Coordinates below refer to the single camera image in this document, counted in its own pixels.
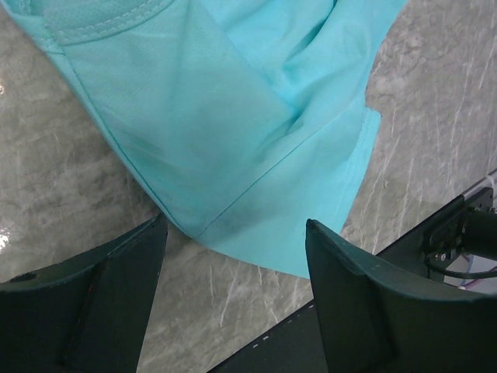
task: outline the turquoise shirt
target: turquoise shirt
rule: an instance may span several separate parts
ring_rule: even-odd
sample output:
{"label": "turquoise shirt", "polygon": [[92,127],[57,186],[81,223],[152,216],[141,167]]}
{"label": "turquoise shirt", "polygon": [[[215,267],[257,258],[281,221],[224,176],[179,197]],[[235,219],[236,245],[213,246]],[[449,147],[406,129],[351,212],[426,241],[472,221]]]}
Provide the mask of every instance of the turquoise shirt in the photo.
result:
{"label": "turquoise shirt", "polygon": [[0,0],[183,232],[308,277],[307,219],[339,232],[380,115],[374,56],[405,0]]}

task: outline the stitching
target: stitching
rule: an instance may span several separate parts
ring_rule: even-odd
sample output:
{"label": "stitching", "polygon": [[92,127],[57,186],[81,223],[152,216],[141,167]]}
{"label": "stitching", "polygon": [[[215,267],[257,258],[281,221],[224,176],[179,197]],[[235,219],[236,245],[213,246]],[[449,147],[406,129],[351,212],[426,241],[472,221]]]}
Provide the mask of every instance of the stitching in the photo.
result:
{"label": "stitching", "polygon": [[39,40],[39,41],[54,41],[52,38],[44,38],[44,37],[33,37],[33,40]]}
{"label": "stitching", "polygon": [[[362,120],[362,123],[361,123],[361,130],[360,130],[360,134],[359,134],[359,141],[356,143],[356,146],[351,151],[351,153],[350,153],[351,155],[353,155],[356,152],[356,150],[357,150],[357,148],[359,146],[363,147],[364,143],[366,142],[367,134],[370,132],[370,128],[368,126],[368,124],[371,122],[370,116],[371,116],[370,111],[367,109],[367,107],[365,107],[364,108],[364,114],[363,114],[363,120]],[[350,173],[352,172],[352,168],[353,168],[353,166],[355,164],[357,164],[357,162],[354,162],[354,163],[351,162],[349,164],[349,167],[347,168],[347,174],[346,174],[347,188],[343,188],[342,189],[342,193],[340,194],[339,202],[337,203],[337,208],[335,209],[335,213],[333,214],[333,219],[334,220],[336,219],[336,215],[338,215],[339,210],[342,208],[342,205],[343,205],[343,196],[344,196],[346,190],[349,189],[349,185],[352,182],[352,177],[350,176]]]}
{"label": "stitching", "polygon": [[83,85],[82,80],[80,79],[78,73],[76,72],[75,67],[73,66],[71,60],[65,55],[64,52],[62,52],[63,55],[65,56],[65,60],[68,63],[68,65],[71,67],[72,73],[75,76],[75,79],[79,86],[81,87],[81,92],[82,96],[80,100],[82,102],[87,101],[88,105],[93,109],[96,118],[94,121],[96,122],[96,126],[102,133],[103,137],[110,143],[110,146],[113,148],[112,145],[116,147],[117,150],[114,149],[114,151],[117,153],[117,155],[121,155],[123,159],[126,159],[126,162],[123,162],[126,167],[129,165],[129,169],[131,171],[131,174],[133,175],[133,171],[136,173],[137,177],[135,178],[136,181],[145,189],[145,191],[149,192],[148,195],[151,196],[152,200],[158,205],[158,207],[166,214],[167,218],[170,220],[171,223],[173,223],[180,231],[182,232],[188,232],[187,230],[183,229],[183,227],[178,224],[176,219],[173,218],[172,214],[169,212],[168,208],[164,205],[164,203],[161,201],[161,199],[157,196],[157,194],[153,191],[152,188],[148,185],[147,180],[141,175],[140,171],[138,171],[137,167],[135,164],[128,158],[127,154],[123,151],[123,149],[120,147],[119,142],[117,142],[116,138],[114,135],[110,132],[110,129],[105,125],[102,117],[100,116],[99,111],[96,109],[95,104],[93,103],[93,100],[90,98],[88,92],[86,91],[86,87]]}
{"label": "stitching", "polygon": [[[97,28],[98,26],[101,26],[101,25],[105,25],[105,24],[108,24],[108,23],[113,23],[119,19],[122,19],[123,17],[126,17],[128,15],[130,15],[132,12],[136,12],[137,10],[140,10],[142,7],[150,4],[151,2],[153,2],[155,0],[148,0],[146,3],[140,5],[138,8],[134,8],[134,9],[131,9],[129,12],[126,12],[124,13],[123,15],[121,16],[118,16],[116,18],[113,18],[113,19],[108,19],[107,21],[105,22],[101,22],[101,23],[97,23],[95,25],[91,25],[91,26],[86,26],[86,27],[80,27],[78,29],[73,29],[73,30],[65,30],[65,31],[58,31],[58,33],[62,36],[62,38],[60,39],[60,42],[64,43],[64,42],[68,42],[70,41],[71,39],[74,38],[74,36],[67,36],[66,34],[67,33],[77,33],[79,31],[84,31],[84,30],[90,30],[90,29],[95,29]],[[150,13],[152,12],[155,12],[158,8],[162,7],[163,5],[165,4],[165,1],[162,1],[162,2],[159,2],[154,8],[152,9],[149,9],[147,12],[143,13],[143,14],[140,14],[138,15],[137,17],[133,18],[133,19],[129,19],[127,20],[126,22],[124,23],[121,23],[117,26],[114,26],[114,27],[111,27],[109,29],[104,29],[104,30],[97,30],[97,31],[94,31],[94,32],[91,32],[91,33],[87,33],[86,35],[84,35],[83,37],[84,38],[89,38],[89,37],[94,37],[94,36],[97,36],[97,35],[101,35],[103,33],[110,33],[114,30],[117,30],[117,29],[120,29],[122,28],[123,26],[126,26],[128,25],[129,23],[133,23],[133,22],[136,22],[137,20],[139,19],[144,19],[146,16],[148,16]]]}
{"label": "stitching", "polygon": [[85,31],[85,30],[89,30],[89,29],[94,29],[94,28],[96,28],[98,26],[101,26],[101,25],[106,25],[107,23],[111,23],[111,22],[117,21],[118,19],[124,18],[124,17],[130,15],[131,13],[140,10],[141,8],[147,6],[148,4],[150,4],[153,1],[154,0],[148,0],[147,2],[144,2],[143,4],[139,5],[138,7],[131,9],[129,12],[126,12],[124,14],[121,14],[120,16],[117,16],[116,18],[108,19],[107,21],[96,23],[95,25],[90,25],[90,26],[85,26],[85,27],[79,27],[77,29],[72,29],[70,31],[71,32],[79,32],[79,31]]}
{"label": "stitching", "polygon": [[[366,115],[367,115],[367,110],[364,111],[364,114],[363,114],[363,123],[362,125],[364,125],[364,122],[366,120]],[[333,118],[332,120],[330,120],[329,122],[327,122],[327,124],[330,124],[331,122],[333,122],[334,120],[336,120],[338,118],[338,116],[336,116],[335,118]],[[317,134],[319,131],[321,131],[324,127],[326,127],[325,124],[324,126],[318,128],[316,131],[314,131],[313,133],[309,134],[309,136],[307,136],[302,142],[300,142],[297,146],[295,146],[295,148],[291,149],[282,159],[280,159],[278,162],[276,162],[274,165],[272,165],[271,167],[269,167],[256,181],[254,181],[252,184],[250,184],[250,186],[242,193],[240,194],[238,197],[235,198],[235,200],[233,202],[231,202],[229,204],[228,207],[226,207],[218,216],[216,216],[216,218],[214,218],[210,223],[207,224],[207,226],[202,230],[202,232],[200,232],[198,235],[195,235],[193,238],[194,239],[199,239],[203,233],[205,233],[205,231],[212,225],[214,224],[227,210],[229,210],[233,205],[235,205],[238,200],[240,200],[245,194],[247,194],[262,178],[264,178],[264,176],[266,176],[272,169],[274,169],[275,167],[277,167],[281,162],[283,162],[290,154],[292,154],[293,152],[295,152],[299,147],[301,147],[307,140],[309,140],[310,138],[312,138],[315,134]],[[357,146],[358,144],[356,144],[356,146],[354,147],[354,150],[352,151],[351,154],[354,153],[354,151],[357,149]],[[349,170],[347,171],[347,177],[349,177],[349,173],[350,173],[350,169],[352,168],[352,165],[349,165]],[[342,191],[342,195],[340,197],[340,204],[342,204],[342,200],[343,200],[343,194],[345,193],[345,190]]]}

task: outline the black wire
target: black wire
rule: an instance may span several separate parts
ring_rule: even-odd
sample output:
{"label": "black wire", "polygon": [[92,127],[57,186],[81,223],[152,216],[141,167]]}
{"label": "black wire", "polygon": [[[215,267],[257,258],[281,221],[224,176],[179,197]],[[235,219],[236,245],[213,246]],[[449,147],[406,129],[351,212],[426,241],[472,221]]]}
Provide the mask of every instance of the black wire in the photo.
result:
{"label": "black wire", "polygon": [[495,278],[497,277],[497,271],[487,270],[485,272],[454,272],[453,270],[444,270],[438,266],[435,266],[431,263],[429,256],[425,259],[425,265],[432,270],[433,272],[437,272],[439,274],[443,274],[449,277],[461,278],[463,280],[481,280],[485,278]]}

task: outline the folded cloth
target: folded cloth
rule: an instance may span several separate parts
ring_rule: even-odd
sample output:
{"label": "folded cloth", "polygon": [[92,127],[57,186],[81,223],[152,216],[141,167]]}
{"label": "folded cloth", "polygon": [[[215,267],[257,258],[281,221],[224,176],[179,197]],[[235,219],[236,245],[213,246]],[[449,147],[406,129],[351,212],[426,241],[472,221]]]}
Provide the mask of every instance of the folded cloth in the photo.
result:
{"label": "folded cloth", "polygon": [[405,0],[0,0],[183,232],[308,277],[308,218],[340,231],[380,116],[374,55]]}

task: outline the gray marble countertop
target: gray marble countertop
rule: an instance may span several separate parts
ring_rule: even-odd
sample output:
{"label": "gray marble countertop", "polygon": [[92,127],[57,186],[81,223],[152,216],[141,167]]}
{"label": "gray marble countertop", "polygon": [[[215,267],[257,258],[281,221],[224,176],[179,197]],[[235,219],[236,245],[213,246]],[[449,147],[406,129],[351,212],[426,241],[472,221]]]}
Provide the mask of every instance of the gray marble countertop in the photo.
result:
{"label": "gray marble countertop", "polygon": [[[411,0],[377,56],[382,113],[343,235],[377,253],[497,167],[495,0]],[[0,9],[0,281],[157,212],[55,68]],[[139,372],[205,372],[311,299],[308,281],[172,230]]]}

